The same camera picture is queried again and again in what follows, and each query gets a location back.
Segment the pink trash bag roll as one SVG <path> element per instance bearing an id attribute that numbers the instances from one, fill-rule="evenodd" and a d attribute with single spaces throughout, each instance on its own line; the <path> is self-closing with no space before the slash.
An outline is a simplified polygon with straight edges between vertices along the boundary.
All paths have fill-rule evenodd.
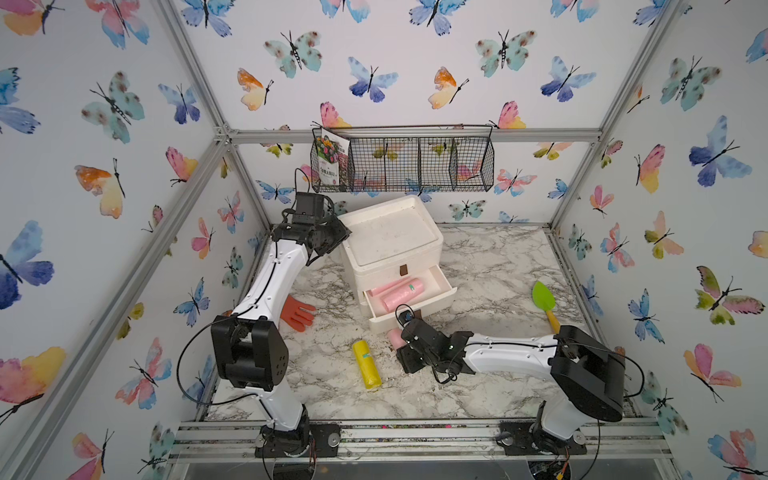
<path id="1" fill-rule="evenodd" d="M 424 283 L 419 278 L 412 278 L 408 283 L 399 285 L 382 296 L 382 303 L 388 312 L 393 312 L 400 304 L 408 304 L 425 290 Z"/>
<path id="2" fill-rule="evenodd" d="M 390 282 L 386 285 L 379 286 L 376 288 L 373 288 L 371 290 L 368 290 L 367 293 L 370 297 L 377 297 L 382 294 L 386 294 L 388 291 L 392 290 L 393 288 L 398 287 L 399 285 L 402 285 L 404 283 L 408 283 L 412 280 L 410 276 L 399 278 L 393 282 Z"/>
<path id="3" fill-rule="evenodd" d="M 400 329 L 390 330 L 387 333 L 387 338 L 395 351 L 407 345 L 407 342 L 402 338 L 402 331 Z"/>

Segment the yellow trash bag roll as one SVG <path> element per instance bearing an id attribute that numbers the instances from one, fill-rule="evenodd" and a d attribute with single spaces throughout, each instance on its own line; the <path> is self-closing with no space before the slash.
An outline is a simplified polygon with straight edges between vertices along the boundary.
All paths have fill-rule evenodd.
<path id="1" fill-rule="evenodd" d="M 382 380 L 368 343 L 359 340 L 352 348 L 365 388 L 371 390 L 380 387 Z"/>

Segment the white top drawer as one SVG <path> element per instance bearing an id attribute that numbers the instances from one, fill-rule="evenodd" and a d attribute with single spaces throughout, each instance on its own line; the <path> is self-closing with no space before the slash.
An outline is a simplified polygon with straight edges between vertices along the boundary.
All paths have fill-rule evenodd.
<path id="1" fill-rule="evenodd" d="M 349 240 L 343 242 L 345 273 L 354 290 L 370 290 L 437 266 L 443 242 L 429 242 L 400 253 L 385 253 L 383 247 L 378 242 L 373 248 L 355 250 Z"/>

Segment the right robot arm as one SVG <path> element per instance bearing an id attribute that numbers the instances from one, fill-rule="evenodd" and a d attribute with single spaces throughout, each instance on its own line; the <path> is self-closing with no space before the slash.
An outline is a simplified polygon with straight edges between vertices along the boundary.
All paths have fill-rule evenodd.
<path id="1" fill-rule="evenodd" d="M 592 421 L 623 419 L 625 360 L 578 327 L 512 339 L 457 331 L 446 335 L 409 313 L 401 315 L 405 345 L 398 361 L 408 374 L 424 368 L 441 383 L 461 374 L 512 373 L 552 381 L 559 392 L 540 406 L 533 433 L 566 441 Z"/>

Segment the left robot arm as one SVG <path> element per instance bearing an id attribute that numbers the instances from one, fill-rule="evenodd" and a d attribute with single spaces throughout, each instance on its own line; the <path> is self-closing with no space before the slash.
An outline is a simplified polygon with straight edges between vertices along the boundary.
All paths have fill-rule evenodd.
<path id="1" fill-rule="evenodd" d="M 218 376 L 257 398 L 276 431 L 297 431 L 306 416 L 285 380 L 289 350 L 280 334 L 281 312 L 304 268 L 349 235 L 333 212 L 310 217 L 286 210 L 264 244 L 250 290 L 231 314 L 217 317 L 210 327 Z"/>

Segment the white three-drawer cabinet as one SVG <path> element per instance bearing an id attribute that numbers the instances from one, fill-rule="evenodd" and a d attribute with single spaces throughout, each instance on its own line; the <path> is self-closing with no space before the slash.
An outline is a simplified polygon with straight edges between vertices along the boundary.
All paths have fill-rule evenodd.
<path id="1" fill-rule="evenodd" d="M 355 250 L 373 248 L 375 243 L 381 242 L 385 253 L 400 253 L 429 242 L 444 241 L 424 202 L 416 196 L 398 197 L 351 211 L 339 219 L 351 231 L 346 240 Z M 351 288 L 358 303 L 363 304 L 363 292 L 367 290 Z"/>

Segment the red work glove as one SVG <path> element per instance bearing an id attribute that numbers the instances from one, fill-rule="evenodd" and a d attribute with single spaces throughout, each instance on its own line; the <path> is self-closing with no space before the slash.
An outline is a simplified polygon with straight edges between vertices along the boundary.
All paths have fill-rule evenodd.
<path id="1" fill-rule="evenodd" d="M 295 331 L 304 332 L 307 327 L 313 325 L 316 311 L 317 309 L 314 306 L 301 302 L 292 295 L 288 295 L 284 302 L 280 319 Z"/>

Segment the seed packet in basket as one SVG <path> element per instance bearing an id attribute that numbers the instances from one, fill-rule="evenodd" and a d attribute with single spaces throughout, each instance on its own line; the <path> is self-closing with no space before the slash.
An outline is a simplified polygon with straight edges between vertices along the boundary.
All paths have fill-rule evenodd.
<path id="1" fill-rule="evenodd" d="M 320 184 L 340 191 L 349 185 L 349 151 L 351 142 L 330 130 L 320 128 L 314 139 Z"/>

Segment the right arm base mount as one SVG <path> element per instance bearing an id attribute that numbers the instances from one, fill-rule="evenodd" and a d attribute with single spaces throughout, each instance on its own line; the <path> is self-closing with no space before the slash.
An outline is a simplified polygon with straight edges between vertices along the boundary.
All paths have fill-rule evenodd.
<path id="1" fill-rule="evenodd" d="M 561 440 L 535 427 L 534 420 L 503 421 L 499 424 L 499 433 L 494 441 L 506 456 L 587 454 L 586 446 L 575 442 L 573 438 Z"/>

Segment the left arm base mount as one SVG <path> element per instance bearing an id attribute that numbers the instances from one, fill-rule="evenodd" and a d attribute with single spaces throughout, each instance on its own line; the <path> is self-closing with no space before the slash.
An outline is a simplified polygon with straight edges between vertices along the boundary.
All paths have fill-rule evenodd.
<path id="1" fill-rule="evenodd" d="M 297 428 L 279 431 L 262 426 L 255 448 L 257 458 L 334 458 L 341 443 L 341 426 L 334 422 L 313 422 L 303 407 Z"/>

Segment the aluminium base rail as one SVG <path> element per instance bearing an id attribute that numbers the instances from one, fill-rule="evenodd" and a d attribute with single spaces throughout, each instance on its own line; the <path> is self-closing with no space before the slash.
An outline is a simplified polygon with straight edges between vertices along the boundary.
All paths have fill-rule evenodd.
<path id="1" fill-rule="evenodd" d="M 528 419 L 320 420 L 311 426 L 314 443 L 289 454 L 263 432 L 258 421 L 185 422 L 176 434 L 173 463 L 228 463 L 264 460 L 463 461 L 550 460 L 537 449 Z M 671 450 L 657 423 L 630 418 L 581 427 L 559 460 L 668 459 Z"/>

